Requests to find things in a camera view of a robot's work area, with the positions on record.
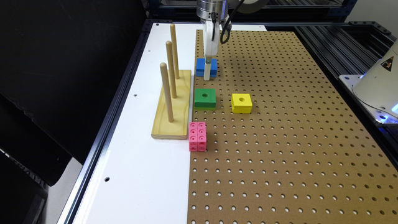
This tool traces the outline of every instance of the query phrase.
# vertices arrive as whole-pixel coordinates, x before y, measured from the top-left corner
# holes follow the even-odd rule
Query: wooden base board
[[[187,138],[191,70],[179,71],[180,78],[175,80],[177,98],[172,98],[174,122],[170,123],[167,118],[167,109],[162,87],[151,134],[154,139],[184,140]]]

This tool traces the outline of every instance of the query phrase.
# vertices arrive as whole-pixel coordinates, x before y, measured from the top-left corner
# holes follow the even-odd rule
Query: blue light
[[[391,111],[398,114],[397,110],[398,110],[398,103],[391,109]]]

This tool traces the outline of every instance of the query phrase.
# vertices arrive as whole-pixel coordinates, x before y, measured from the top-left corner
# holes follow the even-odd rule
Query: green block
[[[194,108],[195,110],[215,110],[216,108]]]
[[[195,89],[194,108],[216,108],[216,90],[215,89]]]

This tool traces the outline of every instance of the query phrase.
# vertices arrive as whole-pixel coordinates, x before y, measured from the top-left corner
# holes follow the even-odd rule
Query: square block with hole
[[[205,74],[205,59],[197,58],[196,76],[203,77]],[[210,77],[217,77],[217,59],[211,59]]]
[[[195,110],[214,110],[216,109],[216,90],[215,89],[195,89],[194,99]]]
[[[248,93],[232,93],[231,104],[232,113],[251,113],[253,107]]]

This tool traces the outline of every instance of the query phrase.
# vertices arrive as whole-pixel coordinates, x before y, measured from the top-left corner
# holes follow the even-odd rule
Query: white table surface
[[[192,75],[197,29],[202,25],[176,24],[179,67]],[[234,25],[233,30],[266,28]],[[101,153],[74,223],[187,222],[188,140],[150,136],[162,87],[159,64],[167,62],[167,40],[171,40],[170,24],[154,24],[118,125]]]

